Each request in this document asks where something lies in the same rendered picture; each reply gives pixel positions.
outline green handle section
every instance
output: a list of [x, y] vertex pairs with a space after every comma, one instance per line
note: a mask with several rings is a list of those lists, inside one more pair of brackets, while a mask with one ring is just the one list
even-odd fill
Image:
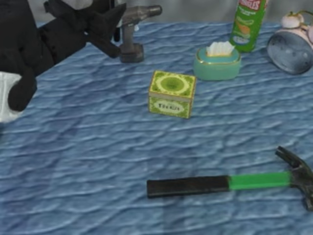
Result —
[[290, 182], [291, 175], [289, 172], [236, 175], [230, 177], [229, 189], [288, 187]]

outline hammer handle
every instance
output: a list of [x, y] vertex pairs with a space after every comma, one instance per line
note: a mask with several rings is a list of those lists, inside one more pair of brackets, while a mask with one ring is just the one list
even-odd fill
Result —
[[229, 177], [208, 176], [173, 180], [148, 180], [148, 198], [229, 191]]

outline green box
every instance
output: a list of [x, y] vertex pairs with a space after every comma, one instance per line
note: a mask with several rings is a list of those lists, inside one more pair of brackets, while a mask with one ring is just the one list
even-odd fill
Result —
[[149, 87], [149, 111], [190, 118], [196, 81], [195, 76], [155, 71]]

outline power drill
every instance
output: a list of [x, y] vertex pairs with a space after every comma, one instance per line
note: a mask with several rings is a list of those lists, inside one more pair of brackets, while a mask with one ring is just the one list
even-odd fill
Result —
[[140, 21], [162, 14], [162, 7], [135, 6], [128, 8], [122, 17], [122, 40], [120, 60], [122, 63], [139, 63], [144, 60], [143, 45], [134, 43], [135, 27]]

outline hammer head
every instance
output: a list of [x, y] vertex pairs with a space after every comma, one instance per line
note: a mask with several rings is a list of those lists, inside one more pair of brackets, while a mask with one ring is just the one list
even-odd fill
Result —
[[313, 212], [313, 172], [310, 167], [283, 147], [277, 148], [276, 155], [291, 166], [291, 187], [302, 191], [307, 210]]

